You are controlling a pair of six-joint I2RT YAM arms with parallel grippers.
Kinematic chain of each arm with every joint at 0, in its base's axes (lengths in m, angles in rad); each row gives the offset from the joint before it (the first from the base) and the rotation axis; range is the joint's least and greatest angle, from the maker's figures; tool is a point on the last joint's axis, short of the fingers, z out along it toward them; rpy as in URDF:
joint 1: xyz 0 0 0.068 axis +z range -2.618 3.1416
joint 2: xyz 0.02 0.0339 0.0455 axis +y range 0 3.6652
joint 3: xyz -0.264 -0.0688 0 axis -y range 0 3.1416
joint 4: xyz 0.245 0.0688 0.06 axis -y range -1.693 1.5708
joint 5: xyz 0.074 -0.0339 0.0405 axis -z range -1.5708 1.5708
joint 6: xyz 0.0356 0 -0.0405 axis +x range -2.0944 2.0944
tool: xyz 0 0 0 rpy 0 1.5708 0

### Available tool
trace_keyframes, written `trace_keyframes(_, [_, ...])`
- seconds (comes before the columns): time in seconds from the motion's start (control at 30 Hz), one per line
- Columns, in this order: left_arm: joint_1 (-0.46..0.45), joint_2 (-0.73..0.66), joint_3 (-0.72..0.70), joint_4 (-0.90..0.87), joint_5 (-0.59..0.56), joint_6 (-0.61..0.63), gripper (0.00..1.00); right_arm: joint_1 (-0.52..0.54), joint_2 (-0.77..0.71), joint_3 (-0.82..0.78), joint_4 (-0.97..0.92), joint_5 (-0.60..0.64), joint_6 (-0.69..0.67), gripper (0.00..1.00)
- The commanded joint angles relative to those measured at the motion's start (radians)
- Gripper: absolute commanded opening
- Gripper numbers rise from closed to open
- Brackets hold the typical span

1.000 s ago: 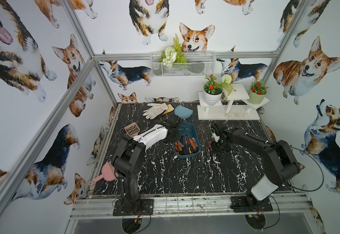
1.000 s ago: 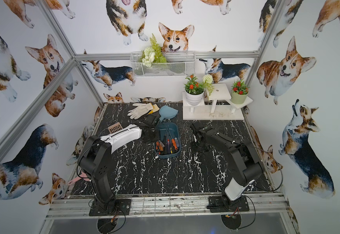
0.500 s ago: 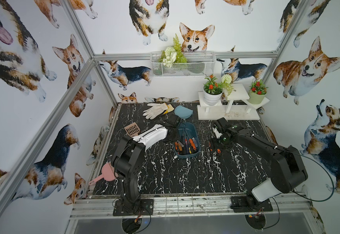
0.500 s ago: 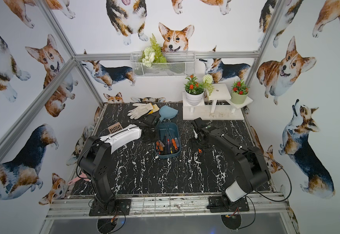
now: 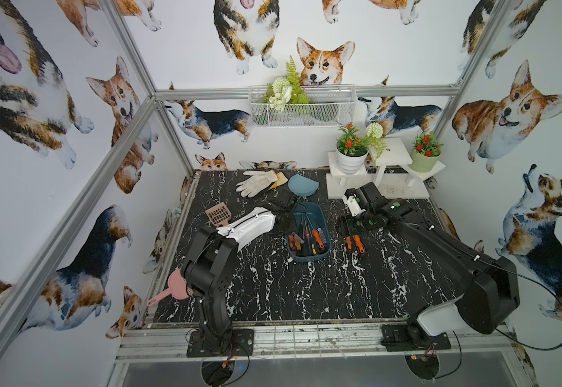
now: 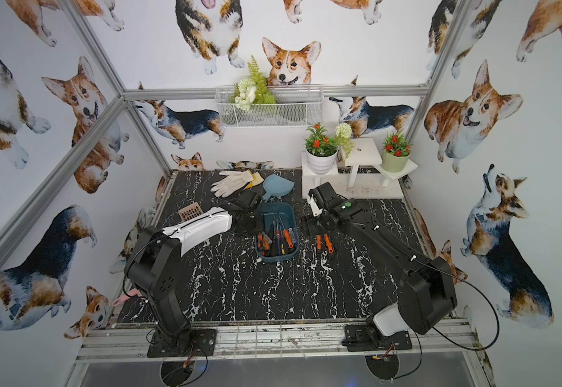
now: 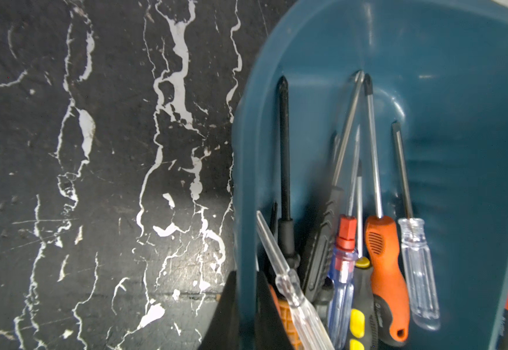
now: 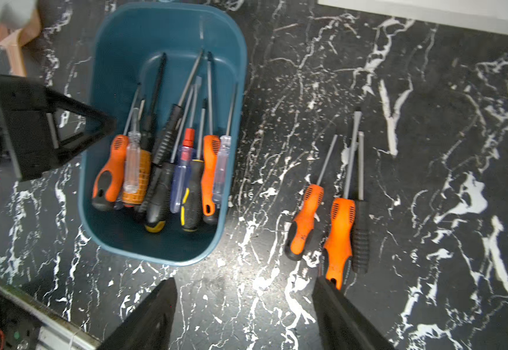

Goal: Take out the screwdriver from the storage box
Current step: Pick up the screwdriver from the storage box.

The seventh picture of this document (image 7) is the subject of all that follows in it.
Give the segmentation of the teal storage box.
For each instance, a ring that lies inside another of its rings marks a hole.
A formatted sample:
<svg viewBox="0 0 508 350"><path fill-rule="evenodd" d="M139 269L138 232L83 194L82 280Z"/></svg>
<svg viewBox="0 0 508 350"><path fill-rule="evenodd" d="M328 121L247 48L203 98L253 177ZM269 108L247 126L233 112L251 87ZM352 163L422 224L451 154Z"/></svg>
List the teal storage box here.
<svg viewBox="0 0 508 350"><path fill-rule="evenodd" d="M303 239L328 183L352 76L373 80L384 211L403 216L392 123L425 222L437 332L408 349L493 349L508 291L508 9L492 1L298 1L267 39L233 124L240 340L255 345L256 211L280 193L277 84L290 89L292 212Z"/></svg>

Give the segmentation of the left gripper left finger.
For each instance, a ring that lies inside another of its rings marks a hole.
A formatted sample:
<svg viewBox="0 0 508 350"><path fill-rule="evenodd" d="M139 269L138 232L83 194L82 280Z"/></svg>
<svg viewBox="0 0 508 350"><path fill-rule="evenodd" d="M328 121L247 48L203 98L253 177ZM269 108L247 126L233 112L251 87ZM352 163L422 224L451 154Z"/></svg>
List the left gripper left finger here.
<svg viewBox="0 0 508 350"><path fill-rule="evenodd" d="M230 272L199 350L239 348L239 312L236 302L236 271Z"/></svg>

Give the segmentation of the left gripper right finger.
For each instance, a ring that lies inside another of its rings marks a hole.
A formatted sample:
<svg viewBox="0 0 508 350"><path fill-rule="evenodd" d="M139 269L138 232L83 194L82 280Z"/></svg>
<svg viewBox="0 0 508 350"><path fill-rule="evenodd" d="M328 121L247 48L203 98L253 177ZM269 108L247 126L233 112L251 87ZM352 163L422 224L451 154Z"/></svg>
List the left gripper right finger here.
<svg viewBox="0 0 508 350"><path fill-rule="evenodd" d="M255 348L260 350L293 349L275 306L265 274L258 272L256 277Z"/></svg>

